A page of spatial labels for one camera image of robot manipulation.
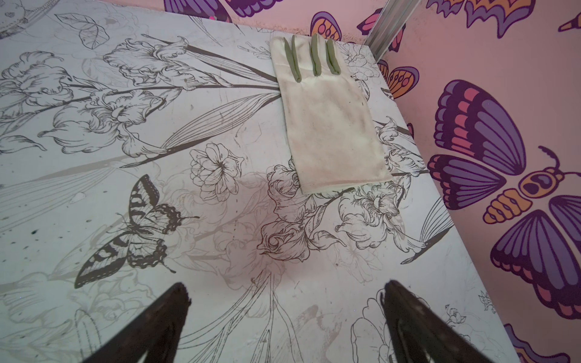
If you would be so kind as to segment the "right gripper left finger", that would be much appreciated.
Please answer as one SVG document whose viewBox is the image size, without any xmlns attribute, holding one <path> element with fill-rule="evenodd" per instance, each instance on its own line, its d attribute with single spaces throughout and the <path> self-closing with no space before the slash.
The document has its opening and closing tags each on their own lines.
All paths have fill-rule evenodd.
<svg viewBox="0 0 581 363">
<path fill-rule="evenodd" d="M 174 361 L 189 307 L 183 283 L 175 283 L 86 362 Z"/>
</svg>

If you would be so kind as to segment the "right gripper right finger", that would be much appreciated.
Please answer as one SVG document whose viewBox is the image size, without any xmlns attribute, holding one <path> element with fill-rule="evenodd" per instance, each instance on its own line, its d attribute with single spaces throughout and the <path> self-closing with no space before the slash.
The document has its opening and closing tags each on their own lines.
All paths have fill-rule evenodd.
<svg viewBox="0 0 581 363">
<path fill-rule="evenodd" d="M 399 281 L 385 284 L 382 306 L 398 362 L 489 362 Z"/>
</svg>

